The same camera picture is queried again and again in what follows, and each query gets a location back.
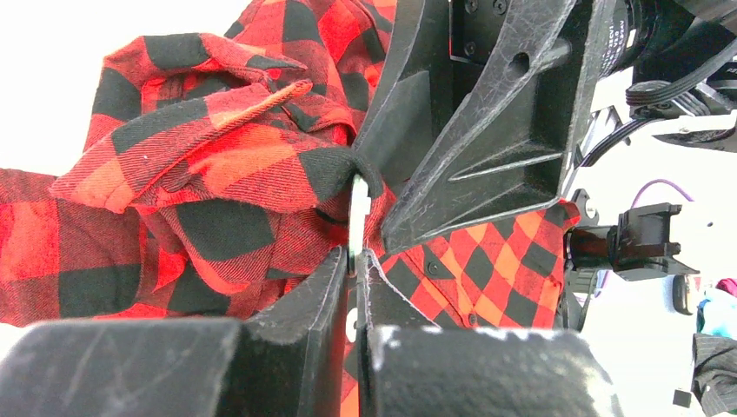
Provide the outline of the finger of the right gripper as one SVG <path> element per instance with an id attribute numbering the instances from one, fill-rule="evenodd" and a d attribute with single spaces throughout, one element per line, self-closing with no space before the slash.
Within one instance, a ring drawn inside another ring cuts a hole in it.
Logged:
<path id="1" fill-rule="evenodd" d="M 400 1 L 380 82 L 354 149 L 401 189 L 453 113 L 446 1 Z"/>
<path id="2" fill-rule="evenodd" d="M 390 253 L 556 203 L 600 76 L 608 1 L 446 2 L 453 113 L 396 190 Z"/>

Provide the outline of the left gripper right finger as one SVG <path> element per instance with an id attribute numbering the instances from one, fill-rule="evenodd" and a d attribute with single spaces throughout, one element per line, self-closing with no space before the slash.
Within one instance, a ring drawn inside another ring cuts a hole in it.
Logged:
<path id="1" fill-rule="evenodd" d="M 372 251 L 355 270 L 361 415 L 622 415 L 612 381 L 578 334 L 443 328 L 388 281 Z"/>

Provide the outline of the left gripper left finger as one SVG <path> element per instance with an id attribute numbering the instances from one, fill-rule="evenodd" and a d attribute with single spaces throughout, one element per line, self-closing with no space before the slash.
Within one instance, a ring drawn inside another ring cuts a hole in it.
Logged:
<path id="1" fill-rule="evenodd" d="M 246 321 L 35 325 L 1 362 L 4 416 L 337 416 L 347 255 Z"/>

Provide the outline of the red black plaid shirt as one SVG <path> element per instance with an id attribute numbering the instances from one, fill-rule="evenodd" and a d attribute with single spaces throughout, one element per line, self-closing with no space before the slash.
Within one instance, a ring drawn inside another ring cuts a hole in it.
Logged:
<path id="1" fill-rule="evenodd" d="M 223 35 L 141 36 L 104 61 L 65 175 L 1 173 L 1 320 L 230 318 L 347 255 L 340 413 L 360 413 L 359 255 L 443 328 L 546 329 L 574 204 L 390 253 L 398 194 L 354 141 L 400 1 L 255 1 Z"/>

